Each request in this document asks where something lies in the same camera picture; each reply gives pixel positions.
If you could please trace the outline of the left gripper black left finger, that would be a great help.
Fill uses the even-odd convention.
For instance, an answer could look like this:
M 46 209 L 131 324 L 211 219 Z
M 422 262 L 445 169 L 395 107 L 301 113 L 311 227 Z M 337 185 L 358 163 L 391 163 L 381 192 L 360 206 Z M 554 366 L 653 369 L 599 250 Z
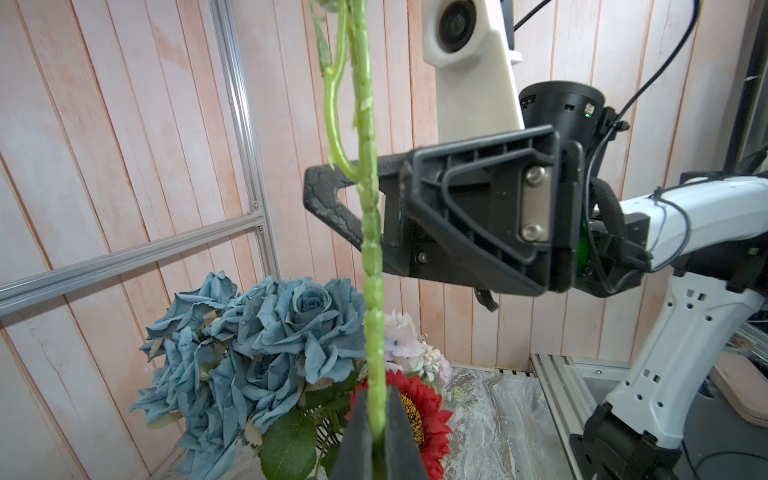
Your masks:
M 371 480 L 374 443 L 368 414 L 368 390 L 362 390 L 351 410 L 348 426 L 329 478 L 331 480 Z

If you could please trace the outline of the peach rose stem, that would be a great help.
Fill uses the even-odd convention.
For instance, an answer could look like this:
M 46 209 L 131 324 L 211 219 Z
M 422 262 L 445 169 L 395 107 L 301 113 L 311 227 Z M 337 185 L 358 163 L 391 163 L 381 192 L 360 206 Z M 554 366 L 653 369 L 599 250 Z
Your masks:
M 368 410 L 373 444 L 383 443 L 386 431 L 387 383 L 385 367 L 385 319 L 383 313 L 382 223 L 379 210 L 379 177 L 374 95 L 365 1 L 313 1 L 313 8 L 338 16 L 336 53 L 322 33 L 325 15 L 312 15 L 319 64 L 324 82 L 324 116 L 329 140 L 329 162 L 338 167 L 357 188 L 362 209 L 361 254 L 364 317 L 368 365 Z M 338 94 L 345 66 L 351 65 L 355 96 L 353 125 L 358 134 L 359 163 L 353 165 L 344 151 L 338 119 Z

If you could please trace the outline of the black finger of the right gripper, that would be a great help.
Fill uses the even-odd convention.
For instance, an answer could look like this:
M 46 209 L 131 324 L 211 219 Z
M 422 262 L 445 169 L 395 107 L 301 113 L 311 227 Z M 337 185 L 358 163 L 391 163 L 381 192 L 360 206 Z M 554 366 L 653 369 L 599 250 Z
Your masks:
M 385 195 L 383 252 L 408 251 L 404 242 L 406 220 L 400 194 L 400 170 L 407 157 L 407 154 L 391 154 L 378 158 L 379 191 Z M 310 167 L 304 174 L 303 204 L 322 223 L 361 250 L 362 219 L 338 198 L 340 190 L 353 185 L 354 182 L 340 169 L 332 169 L 330 165 Z

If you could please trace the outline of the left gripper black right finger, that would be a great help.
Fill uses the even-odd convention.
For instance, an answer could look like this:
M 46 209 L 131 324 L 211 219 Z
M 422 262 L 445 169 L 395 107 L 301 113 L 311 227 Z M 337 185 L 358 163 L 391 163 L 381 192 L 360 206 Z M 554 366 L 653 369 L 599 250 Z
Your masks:
M 385 479 L 428 480 L 399 390 L 388 387 L 387 423 L 384 439 Z

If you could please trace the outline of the red sunflower stem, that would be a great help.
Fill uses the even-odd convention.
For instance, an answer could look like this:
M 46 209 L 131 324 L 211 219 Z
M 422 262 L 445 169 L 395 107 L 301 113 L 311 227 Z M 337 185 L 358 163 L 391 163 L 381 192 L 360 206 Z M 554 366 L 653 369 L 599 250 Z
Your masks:
M 452 412 L 442 408 L 442 396 L 419 377 L 388 372 L 386 379 L 387 387 L 395 386 L 399 390 L 429 479 L 442 479 L 445 474 L 442 460 L 450 453 L 452 429 L 448 421 Z M 368 390 L 367 380 L 355 387 L 350 400 L 351 410 L 356 396 L 364 389 Z M 373 441 L 373 479 L 385 479 L 384 439 L 385 434 L 381 443 Z

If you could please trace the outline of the teal blue rose bouquet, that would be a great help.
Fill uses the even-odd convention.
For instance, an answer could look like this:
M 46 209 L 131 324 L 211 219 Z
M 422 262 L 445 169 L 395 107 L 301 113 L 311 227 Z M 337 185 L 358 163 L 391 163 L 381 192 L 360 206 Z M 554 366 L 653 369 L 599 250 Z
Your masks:
M 210 273 L 148 326 L 140 349 L 164 362 L 132 407 L 148 425 L 184 420 L 183 471 L 219 479 L 246 434 L 266 434 L 307 387 L 353 374 L 365 356 L 365 311 L 348 279 L 268 277 L 241 292 Z

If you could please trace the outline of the pink white hydrangea bouquet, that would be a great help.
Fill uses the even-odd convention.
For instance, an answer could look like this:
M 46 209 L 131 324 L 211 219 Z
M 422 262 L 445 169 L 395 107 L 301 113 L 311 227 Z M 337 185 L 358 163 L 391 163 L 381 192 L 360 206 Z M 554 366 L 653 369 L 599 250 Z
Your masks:
M 417 332 L 412 317 L 392 312 L 384 318 L 387 370 L 416 375 L 430 386 L 446 387 L 452 376 L 450 363 Z

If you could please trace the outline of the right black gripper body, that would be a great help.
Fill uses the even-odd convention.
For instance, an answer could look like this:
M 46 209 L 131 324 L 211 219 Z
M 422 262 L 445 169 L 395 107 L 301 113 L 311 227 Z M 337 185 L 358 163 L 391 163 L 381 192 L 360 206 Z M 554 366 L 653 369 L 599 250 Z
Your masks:
M 378 161 L 385 272 L 528 297 L 575 287 L 579 142 L 539 126 Z

